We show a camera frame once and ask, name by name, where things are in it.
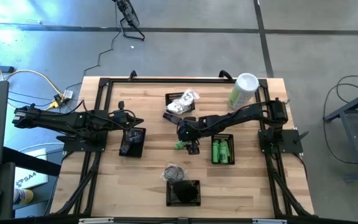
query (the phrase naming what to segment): gray floor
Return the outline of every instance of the gray floor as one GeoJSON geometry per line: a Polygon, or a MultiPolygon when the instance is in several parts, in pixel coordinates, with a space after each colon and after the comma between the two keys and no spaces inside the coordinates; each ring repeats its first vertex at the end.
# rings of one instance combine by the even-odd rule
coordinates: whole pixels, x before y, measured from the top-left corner
{"type": "MultiPolygon", "coordinates": [[[[252,0],[132,2],[142,27],[258,28],[252,0]]],[[[358,30],[358,1],[260,0],[260,5],[266,29],[358,30]]],[[[0,22],[114,27],[114,18],[114,4],[110,0],[97,4],[74,0],[0,0],[0,22]],[[17,10],[7,16],[6,10],[12,7],[17,10]]],[[[96,64],[99,52],[110,48],[115,35],[115,32],[0,30],[0,64],[43,72],[64,90],[81,81],[83,70],[96,64]]],[[[128,75],[136,70],[141,76],[215,77],[225,69],[234,76],[242,72],[267,76],[259,34],[148,32],[145,35],[145,42],[120,35],[114,41],[114,51],[102,55],[101,66],[86,75],[128,75]]],[[[328,90],[344,75],[358,75],[358,35],[267,35],[267,43],[274,76],[285,79],[295,125],[300,131],[310,131],[303,147],[316,214],[358,220],[358,182],[342,180],[343,175],[354,172],[354,166],[338,162],[330,155],[321,122],[328,90]]],[[[346,82],[358,85],[358,79],[346,82]]],[[[55,93],[43,79],[30,74],[13,77],[11,90],[47,98],[55,93]]],[[[358,95],[358,91],[346,86],[341,92],[349,100],[358,95]]],[[[332,93],[327,110],[342,104],[332,93]]],[[[53,131],[15,129],[11,119],[10,110],[6,146],[21,149],[57,142],[53,131]],[[25,141],[28,135],[32,139],[25,141]]],[[[328,125],[329,142],[339,157],[351,161],[341,127],[338,122],[328,125]],[[337,133],[341,138],[333,139],[337,133]]],[[[21,214],[33,215],[31,211],[21,214]]]]}

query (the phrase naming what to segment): black tray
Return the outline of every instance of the black tray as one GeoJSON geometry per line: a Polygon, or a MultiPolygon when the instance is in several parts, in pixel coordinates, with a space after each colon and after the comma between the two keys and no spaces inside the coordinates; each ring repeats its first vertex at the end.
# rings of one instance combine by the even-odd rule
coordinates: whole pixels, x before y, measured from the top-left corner
{"type": "Polygon", "coordinates": [[[193,202],[190,203],[181,203],[178,201],[175,201],[175,193],[173,193],[173,190],[171,188],[171,185],[167,182],[167,206],[168,207],[189,207],[189,206],[200,206],[201,205],[201,190],[200,190],[200,181],[199,180],[182,180],[189,182],[191,184],[195,184],[197,187],[197,198],[193,200],[193,202]]]}
{"type": "MultiPolygon", "coordinates": [[[[183,94],[184,94],[184,92],[183,93],[167,93],[167,94],[165,94],[165,106],[168,106],[170,103],[172,103],[172,101],[174,99],[180,99],[183,94]]],[[[192,102],[192,104],[190,105],[190,109],[186,110],[184,113],[191,112],[195,109],[196,109],[196,105],[194,104],[194,102],[192,102]]]]}
{"type": "Polygon", "coordinates": [[[211,136],[211,162],[212,164],[221,164],[221,165],[234,165],[236,163],[235,157],[234,157],[234,139],[232,134],[215,134],[211,136]],[[221,140],[224,139],[227,141],[227,144],[229,145],[229,151],[230,151],[230,157],[229,162],[227,164],[223,164],[220,162],[213,162],[212,158],[212,146],[214,144],[215,140],[221,140]]]}
{"type": "MultiPolygon", "coordinates": [[[[130,146],[129,150],[127,151],[127,154],[125,154],[125,155],[121,154],[121,151],[119,151],[119,156],[141,158],[142,153],[143,153],[144,139],[146,137],[146,129],[145,128],[131,128],[131,131],[137,131],[137,132],[142,133],[143,141],[141,141],[139,143],[132,144],[130,146]]],[[[124,138],[125,138],[125,136],[122,135],[120,148],[122,146],[122,143],[124,142],[124,138]]]]}

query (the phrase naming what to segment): wooden table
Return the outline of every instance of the wooden table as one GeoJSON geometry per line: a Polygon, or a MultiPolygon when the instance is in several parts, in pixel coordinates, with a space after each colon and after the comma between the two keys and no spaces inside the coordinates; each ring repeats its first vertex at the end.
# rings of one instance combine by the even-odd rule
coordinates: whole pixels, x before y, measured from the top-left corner
{"type": "MultiPolygon", "coordinates": [[[[100,77],[84,77],[79,99],[87,108],[94,108],[100,77]]],[[[287,99],[284,81],[269,78],[270,97],[287,99]]],[[[192,88],[200,95],[196,109],[183,116],[206,116],[232,111],[227,99],[232,89],[229,84],[206,83],[115,83],[109,111],[116,110],[119,101],[145,121],[138,125],[147,128],[141,159],[118,156],[122,131],[111,131],[102,154],[94,195],[94,217],[206,217],[249,218],[273,217],[272,199],[264,155],[257,140],[259,122],[238,124],[223,133],[234,135],[236,164],[211,164],[211,138],[200,139],[200,154],[191,156],[186,150],[176,151],[176,126],[162,118],[165,94],[192,88]],[[187,179],[200,180],[200,207],[166,207],[165,182],[161,173],[169,164],[187,170],[187,179]]],[[[284,129],[293,128],[289,121],[284,129]]],[[[83,164],[83,152],[75,152],[64,160],[51,212],[57,211],[76,189],[83,164]]],[[[298,201],[313,213],[308,183],[302,163],[292,154],[283,154],[287,184],[298,201]]],[[[82,209],[88,195],[85,190],[82,209]]],[[[278,191],[280,208],[284,211],[282,193],[278,191]]]]}

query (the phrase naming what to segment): green object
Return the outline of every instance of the green object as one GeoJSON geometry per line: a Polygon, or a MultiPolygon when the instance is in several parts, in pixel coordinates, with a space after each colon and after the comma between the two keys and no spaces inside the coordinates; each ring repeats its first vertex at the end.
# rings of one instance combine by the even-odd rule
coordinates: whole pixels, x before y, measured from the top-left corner
{"type": "Polygon", "coordinates": [[[176,144],[175,144],[175,150],[180,150],[180,149],[183,149],[185,146],[187,145],[187,142],[183,142],[183,141],[178,141],[176,144]]]}
{"type": "Polygon", "coordinates": [[[227,143],[226,140],[221,140],[221,142],[223,142],[223,143],[224,143],[224,147],[226,147],[227,156],[228,156],[228,157],[231,157],[230,149],[229,149],[229,144],[227,143]]]}
{"type": "Polygon", "coordinates": [[[217,146],[212,146],[212,162],[216,162],[218,163],[219,162],[219,149],[217,146]]]}
{"type": "Polygon", "coordinates": [[[224,146],[224,143],[221,142],[221,146],[219,147],[219,158],[221,163],[225,164],[228,163],[228,159],[227,159],[227,149],[224,146]]]}

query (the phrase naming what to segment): yellow cable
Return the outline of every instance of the yellow cable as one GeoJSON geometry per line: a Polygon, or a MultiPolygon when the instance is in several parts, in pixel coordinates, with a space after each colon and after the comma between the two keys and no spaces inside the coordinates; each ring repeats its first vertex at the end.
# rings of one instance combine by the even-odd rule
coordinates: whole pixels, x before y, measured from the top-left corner
{"type": "MultiPolygon", "coordinates": [[[[8,80],[8,78],[10,78],[11,76],[13,76],[13,75],[15,75],[15,74],[17,74],[17,73],[20,73],[20,72],[32,72],[32,73],[34,73],[34,74],[40,75],[41,77],[43,77],[44,79],[46,79],[46,81],[48,81],[48,83],[52,86],[53,89],[55,89],[55,91],[56,91],[58,94],[60,94],[60,95],[63,96],[63,93],[61,93],[61,92],[59,91],[59,89],[49,80],[48,77],[46,77],[44,74],[42,74],[42,73],[40,73],[40,72],[37,72],[37,71],[34,71],[34,70],[18,70],[18,71],[16,71],[16,72],[13,72],[13,73],[7,75],[6,77],[4,77],[4,75],[2,74],[1,68],[0,68],[1,80],[2,80],[2,81],[8,80]]],[[[9,102],[7,102],[7,104],[8,104],[11,108],[16,109],[16,108],[15,108],[14,106],[12,106],[9,102]]]]}

